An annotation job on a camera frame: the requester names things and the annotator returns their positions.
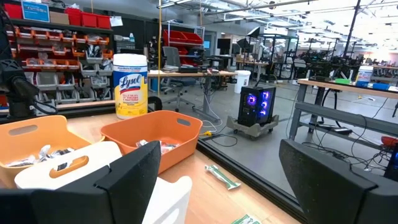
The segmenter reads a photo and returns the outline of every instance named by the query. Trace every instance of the gray floor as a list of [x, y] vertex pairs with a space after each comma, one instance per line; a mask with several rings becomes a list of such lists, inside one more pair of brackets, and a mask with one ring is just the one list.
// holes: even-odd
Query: gray floor
[[[286, 85], [278, 85], [276, 91], [276, 98], [274, 103], [274, 114], [278, 114], [280, 116], [280, 120], [282, 122], [279, 123], [277, 127], [274, 128], [274, 131], [270, 134], [263, 135], [259, 137], [257, 140], [252, 141], [244, 134], [233, 134], [232, 129], [224, 128], [222, 131], [223, 134], [229, 134], [232, 136], [236, 136], [238, 139], [237, 145], [233, 147], [223, 147], [217, 145], [212, 141], [208, 141], [214, 147], [217, 147], [219, 150], [223, 151], [229, 157], [235, 159], [242, 165], [251, 169], [253, 172], [257, 173], [261, 177], [270, 181], [274, 185], [278, 186], [282, 190], [288, 192], [293, 195], [292, 189], [290, 188], [287, 179], [282, 170], [282, 166], [279, 160], [279, 144], [281, 139], [287, 138], [287, 133], [290, 128], [290, 116], [292, 114], [292, 107], [297, 96], [298, 86], [286, 84]], [[306, 102], [313, 103], [315, 101], [317, 90], [312, 90], [308, 88], [307, 95], [305, 98]], [[357, 93], [343, 92], [338, 94], [338, 110], [349, 111], [351, 113], [362, 114], [364, 116], [373, 117], [377, 110], [383, 105], [385, 98], [378, 96], [368, 96], [362, 95], [363, 99], [358, 100]], [[170, 92], [168, 95], [160, 94], [162, 100], [168, 100], [170, 98], [176, 97], [176, 93]], [[193, 86], [188, 89], [188, 93], [184, 93], [182, 96], [186, 100], [194, 102], [197, 106], [202, 105], [203, 101], [203, 90], [198, 86]], [[228, 115], [231, 115], [234, 118], [238, 117], [238, 109], [239, 109], [239, 98], [240, 95], [234, 93], [233, 85], [230, 85], [227, 91], [217, 91], [211, 100], [211, 109], [216, 113], [222, 120], [223, 124], [214, 124], [218, 130], [221, 130], [226, 123], [226, 119]], [[398, 117], [392, 118], [392, 112], [395, 108], [397, 100], [388, 99], [383, 108], [378, 112], [375, 118], [383, 119], [385, 121], [398, 123]], [[325, 106], [333, 107], [334, 104], [334, 96], [329, 94], [328, 99], [325, 102]], [[174, 110], [175, 103], [164, 105], [165, 110]], [[202, 119], [199, 115], [192, 111], [192, 106], [186, 105], [182, 103], [180, 105], [180, 112], [183, 114], [187, 114], [199, 119]], [[305, 114], [302, 116], [302, 120], [309, 119], [310, 115]], [[325, 121], [327, 124], [334, 124], [334, 121], [327, 120]], [[204, 126], [210, 126], [209, 123], [204, 122]], [[362, 128], [352, 127], [347, 124], [343, 124], [347, 128], [351, 128], [354, 132], [361, 135], [363, 132]], [[214, 130], [214, 128], [202, 128], [202, 132], [207, 130]], [[305, 142], [305, 141], [314, 141], [315, 143], [319, 143], [319, 139], [322, 138], [323, 132], [318, 131], [318, 137], [314, 133], [313, 135], [307, 133], [308, 128], [301, 127], [298, 130], [296, 141], [297, 142]], [[366, 130], [363, 134], [363, 137], [371, 142], [375, 142], [376, 144], [380, 144], [381, 134], [376, 133], [374, 131]], [[224, 144], [231, 145], [235, 142], [235, 139], [221, 137], [214, 139], [214, 141]], [[325, 135], [322, 140], [322, 144], [325, 147], [332, 147], [333, 149], [337, 149], [339, 151], [345, 152], [347, 154], [351, 154], [351, 146], [353, 143], [351, 141], [347, 141], [330, 134]], [[363, 159], [372, 158], [372, 156], [377, 153], [377, 150], [362, 146], [360, 144], [355, 144], [353, 147], [353, 152], [356, 157], [361, 157]], [[383, 171], [373, 169], [372, 172], [382, 174]]]

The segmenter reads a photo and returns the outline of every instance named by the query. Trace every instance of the ceiling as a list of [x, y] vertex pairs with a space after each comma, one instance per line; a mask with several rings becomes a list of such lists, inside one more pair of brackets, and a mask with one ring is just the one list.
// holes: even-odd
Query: ceiling
[[[285, 3], [295, 0], [273, 1]], [[193, 0], [173, 7], [199, 12], [201, 6], [202, 14], [215, 23], [245, 19], [264, 24], [268, 33], [287, 34], [290, 31], [289, 34], [292, 35], [295, 32], [300, 36], [300, 44], [304, 44], [310, 38], [316, 38], [326, 45], [327, 42], [334, 43], [336, 38], [339, 38], [340, 42], [346, 41], [357, 0], [310, 0], [273, 9], [253, 9], [270, 3], [270, 0]], [[243, 8], [250, 9], [228, 12]], [[361, 0], [359, 11], [351, 41], [356, 41], [357, 46], [364, 49], [397, 50], [398, 1]]]

